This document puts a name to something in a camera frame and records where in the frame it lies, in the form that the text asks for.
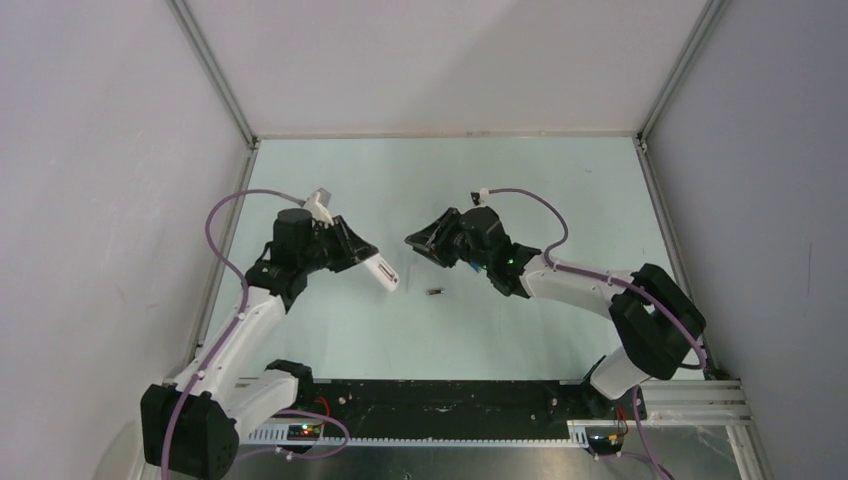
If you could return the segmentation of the white remote control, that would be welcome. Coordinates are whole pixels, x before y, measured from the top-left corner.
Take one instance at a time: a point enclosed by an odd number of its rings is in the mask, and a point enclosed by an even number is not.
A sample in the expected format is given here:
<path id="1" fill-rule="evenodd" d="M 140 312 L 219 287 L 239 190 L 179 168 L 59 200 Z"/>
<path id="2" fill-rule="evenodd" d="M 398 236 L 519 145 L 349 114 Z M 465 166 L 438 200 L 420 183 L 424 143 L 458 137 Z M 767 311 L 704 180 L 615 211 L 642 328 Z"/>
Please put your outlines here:
<path id="1" fill-rule="evenodd" d="M 394 292 L 397 289 L 399 276 L 381 254 L 367 258 L 363 265 L 387 291 Z"/>

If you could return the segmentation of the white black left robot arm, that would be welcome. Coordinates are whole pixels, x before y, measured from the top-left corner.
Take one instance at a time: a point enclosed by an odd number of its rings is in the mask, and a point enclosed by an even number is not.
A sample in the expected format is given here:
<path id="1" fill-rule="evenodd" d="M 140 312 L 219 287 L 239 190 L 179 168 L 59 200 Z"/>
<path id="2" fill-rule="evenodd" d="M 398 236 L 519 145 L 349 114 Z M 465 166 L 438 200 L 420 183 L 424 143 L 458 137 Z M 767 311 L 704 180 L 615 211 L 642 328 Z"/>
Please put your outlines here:
<path id="1" fill-rule="evenodd" d="M 308 367 L 291 361 L 269 365 L 251 387 L 240 389 L 242 368 L 281 324 L 310 274 L 365 267 L 388 291 L 398 274 L 378 248 L 358 236 L 343 217 L 320 210 L 284 209 L 272 238 L 241 277 L 242 297 L 223 326 L 169 385 L 152 385 L 140 401 L 143 452 L 163 475 L 178 472 L 221 479 L 241 442 L 285 409 L 304 416 L 316 403 Z"/>

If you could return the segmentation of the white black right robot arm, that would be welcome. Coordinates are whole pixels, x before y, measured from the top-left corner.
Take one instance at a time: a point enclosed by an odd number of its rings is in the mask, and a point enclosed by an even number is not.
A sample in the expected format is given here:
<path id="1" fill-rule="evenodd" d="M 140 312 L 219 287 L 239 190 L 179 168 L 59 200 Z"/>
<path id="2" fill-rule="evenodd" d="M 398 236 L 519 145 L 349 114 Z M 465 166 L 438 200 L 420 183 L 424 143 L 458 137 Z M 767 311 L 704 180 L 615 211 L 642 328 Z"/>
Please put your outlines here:
<path id="1" fill-rule="evenodd" d="M 698 343 L 706 320 L 657 265 L 627 272 L 560 263 L 513 241 L 490 207 L 464 213 L 450 208 L 405 242 L 442 268 L 465 262 L 482 269 L 504 296 L 557 301 L 611 321 L 621 345 L 583 380 L 581 402 L 593 417 L 610 416 L 622 396 L 649 379 L 671 379 L 689 353 L 696 354 L 699 367 L 706 364 Z"/>

